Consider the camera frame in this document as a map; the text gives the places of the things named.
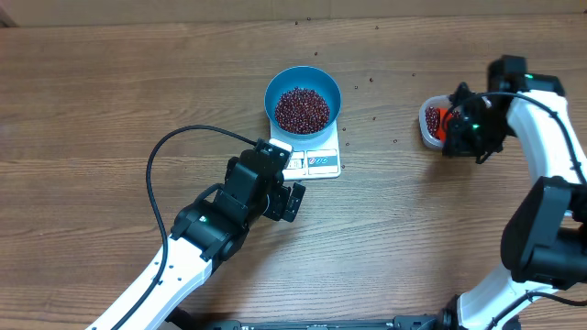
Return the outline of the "red measuring scoop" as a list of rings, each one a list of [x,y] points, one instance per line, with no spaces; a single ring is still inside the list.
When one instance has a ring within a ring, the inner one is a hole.
[[[447,108],[438,108],[438,128],[436,137],[441,142],[445,142],[448,133],[448,123],[452,119],[453,114]]]

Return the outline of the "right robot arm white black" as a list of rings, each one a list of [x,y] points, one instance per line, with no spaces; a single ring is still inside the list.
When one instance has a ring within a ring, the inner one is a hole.
[[[504,228],[500,264],[477,286],[451,299],[428,329],[518,329],[518,314],[586,281],[586,156],[556,76],[530,73],[526,59],[503,55],[488,67],[487,90],[461,83],[440,117],[442,153],[484,163],[519,140],[533,185]]]

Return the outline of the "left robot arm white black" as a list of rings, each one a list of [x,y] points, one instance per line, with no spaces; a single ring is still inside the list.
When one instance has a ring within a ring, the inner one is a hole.
[[[305,189],[283,184],[292,153],[291,145],[272,138],[231,159],[224,183],[202,192],[177,214],[166,247],[91,328],[158,328],[240,250],[260,217],[293,221]]]

